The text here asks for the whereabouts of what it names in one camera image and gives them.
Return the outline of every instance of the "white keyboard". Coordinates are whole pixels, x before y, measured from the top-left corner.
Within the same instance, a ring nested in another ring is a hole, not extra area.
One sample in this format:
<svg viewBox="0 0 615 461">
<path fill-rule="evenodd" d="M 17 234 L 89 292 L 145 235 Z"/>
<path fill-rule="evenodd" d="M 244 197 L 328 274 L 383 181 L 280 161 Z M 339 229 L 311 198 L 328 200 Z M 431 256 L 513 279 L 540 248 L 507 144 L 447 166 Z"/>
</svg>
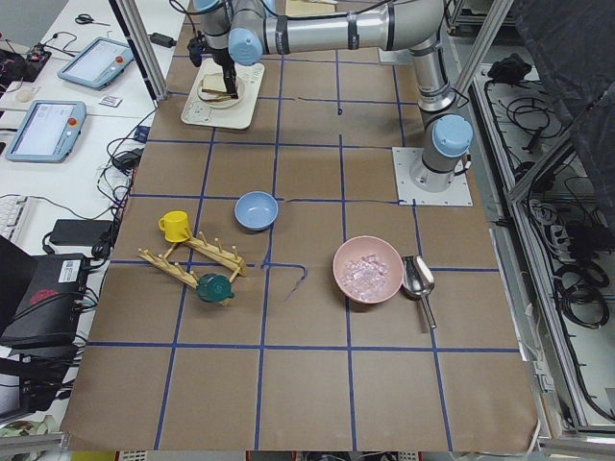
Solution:
<svg viewBox="0 0 615 461">
<path fill-rule="evenodd" d="M 26 196 L 0 198 L 0 235 L 16 243 L 31 205 Z"/>
</svg>

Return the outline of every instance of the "tablet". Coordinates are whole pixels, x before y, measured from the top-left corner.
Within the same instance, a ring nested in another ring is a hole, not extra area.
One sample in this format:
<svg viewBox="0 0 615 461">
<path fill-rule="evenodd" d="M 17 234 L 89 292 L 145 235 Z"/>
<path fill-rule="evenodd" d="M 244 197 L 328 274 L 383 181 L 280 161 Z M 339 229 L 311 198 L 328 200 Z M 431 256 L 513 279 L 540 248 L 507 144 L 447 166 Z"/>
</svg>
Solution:
<svg viewBox="0 0 615 461">
<path fill-rule="evenodd" d="M 99 89 L 109 85 L 133 61 L 130 47 L 99 36 L 58 71 L 58 77 L 73 84 Z"/>
<path fill-rule="evenodd" d="M 7 151 L 7 160 L 63 161 L 86 120 L 81 101 L 33 101 Z"/>
</svg>

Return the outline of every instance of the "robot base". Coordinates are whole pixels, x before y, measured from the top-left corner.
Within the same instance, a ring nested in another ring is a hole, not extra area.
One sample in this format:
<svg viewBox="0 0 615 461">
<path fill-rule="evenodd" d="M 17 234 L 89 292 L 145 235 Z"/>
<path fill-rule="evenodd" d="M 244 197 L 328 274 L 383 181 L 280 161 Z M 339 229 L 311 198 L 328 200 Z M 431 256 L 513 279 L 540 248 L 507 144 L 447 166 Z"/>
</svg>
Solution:
<svg viewBox="0 0 615 461">
<path fill-rule="evenodd" d="M 252 123 L 265 67 L 260 63 L 250 67 L 236 64 L 235 71 L 237 79 L 241 80 L 238 86 L 243 88 L 242 91 L 239 91 L 239 99 L 224 103 L 207 103 L 199 98 L 201 82 L 206 74 L 214 75 L 222 72 L 222 67 L 213 62 L 212 59 L 204 60 L 185 102 L 182 121 L 187 125 L 203 127 L 234 130 L 248 128 Z"/>
<path fill-rule="evenodd" d="M 438 206 L 472 206 L 472 197 L 465 175 L 456 176 L 451 185 L 442 192 L 429 192 L 417 186 L 410 177 L 410 168 L 417 161 L 422 161 L 423 149 L 413 147 L 394 147 L 393 162 L 397 197 L 403 205 L 438 205 Z M 456 171 L 463 168 L 461 163 Z"/>
</svg>

